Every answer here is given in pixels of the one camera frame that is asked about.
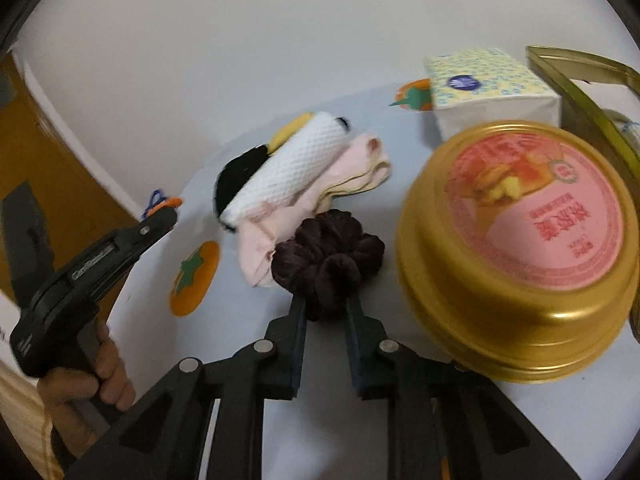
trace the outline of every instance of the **pink label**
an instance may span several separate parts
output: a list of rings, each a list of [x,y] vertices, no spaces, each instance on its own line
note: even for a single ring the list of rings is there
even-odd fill
[[[498,134],[454,162],[447,197],[458,235],[493,266],[557,290],[599,280],[622,244],[622,212],[585,155],[538,134]]]

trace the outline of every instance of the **finger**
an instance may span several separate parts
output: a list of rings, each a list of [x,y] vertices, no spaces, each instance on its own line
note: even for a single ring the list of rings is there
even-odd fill
[[[38,393],[49,409],[73,399],[90,399],[97,390],[95,377],[66,368],[54,368],[38,381]]]
[[[95,324],[97,327],[98,341],[104,343],[109,339],[109,327],[100,319],[97,319]]]
[[[49,414],[66,448],[76,458],[82,456],[98,440],[84,418],[70,404],[55,406]]]
[[[127,386],[127,373],[124,369],[124,363],[120,361],[120,365],[100,388],[100,398],[107,404],[115,404],[125,386]]]
[[[95,357],[95,373],[101,379],[108,379],[119,364],[118,347],[111,339],[107,339],[100,345],[98,355]]]
[[[127,381],[127,385],[120,394],[118,402],[116,402],[116,408],[121,412],[126,412],[131,406],[133,406],[134,400],[136,400],[136,391],[133,389],[131,381]]]

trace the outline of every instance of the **brown floor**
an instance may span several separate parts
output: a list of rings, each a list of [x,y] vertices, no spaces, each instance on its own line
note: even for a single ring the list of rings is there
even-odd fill
[[[46,215],[54,266],[59,268],[107,232],[136,221],[49,127],[9,57],[0,62],[0,70],[15,91],[13,100],[0,107],[0,199],[21,182],[30,181]],[[0,288],[13,298],[3,243]],[[103,300],[102,316],[111,311],[121,288],[119,283]]]

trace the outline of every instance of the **pink cloth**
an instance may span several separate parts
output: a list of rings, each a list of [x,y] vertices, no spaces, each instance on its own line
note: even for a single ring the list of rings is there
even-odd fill
[[[331,209],[334,196],[374,189],[390,171],[380,139],[363,134],[351,141],[293,205],[275,209],[259,220],[242,220],[238,224],[238,257],[248,283],[270,286],[271,257],[277,244],[291,238],[305,218]]]

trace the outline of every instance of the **tissue box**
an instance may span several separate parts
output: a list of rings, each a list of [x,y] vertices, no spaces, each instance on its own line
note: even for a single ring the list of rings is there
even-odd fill
[[[443,140],[489,121],[520,119],[560,126],[560,96],[497,48],[425,58],[424,64]]]

